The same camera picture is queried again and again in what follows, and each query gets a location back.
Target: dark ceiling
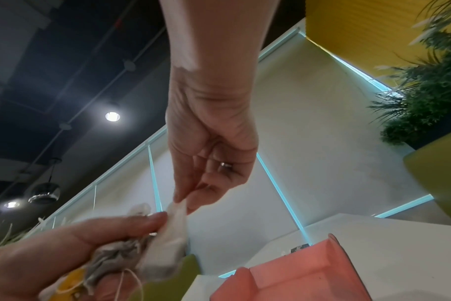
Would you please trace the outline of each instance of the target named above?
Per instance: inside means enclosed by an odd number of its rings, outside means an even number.
[[[6,14],[2,21],[13,20],[0,31],[5,41],[0,43],[0,203],[25,197],[52,157],[72,158],[57,171],[68,177],[57,180],[61,199],[36,213],[25,211],[27,225],[56,210],[164,125],[169,44],[157,0],[18,2],[27,5],[29,15],[19,15],[0,0],[0,12]],[[304,0],[283,0],[264,46],[304,18],[304,8]],[[32,37],[20,47],[16,34],[25,37],[21,30],[33,25]],[[16,55],[2,45],[18,52],[17,63],[8,61]],[[124,70],[125,61],[134,61],[136,70]],[[7,71],[9,64],[12,72]],[[153,79],[146,80],[148,75]],[[155,90],[148,96],[152,100],[142,100],[141,89]],[[124,123],[129,130],[100,121],[112,100],[131,113]],[[62,131],[61,123],[71,130]],[[116,142],[97,145],[96,152],[82,151],[87,145],[83,140],[108,131],[117,131]]]

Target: pink container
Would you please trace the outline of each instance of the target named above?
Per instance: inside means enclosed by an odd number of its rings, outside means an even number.
[[[211,301],[370,301],[333,235],[314,246],[253,268],[239,268]]]

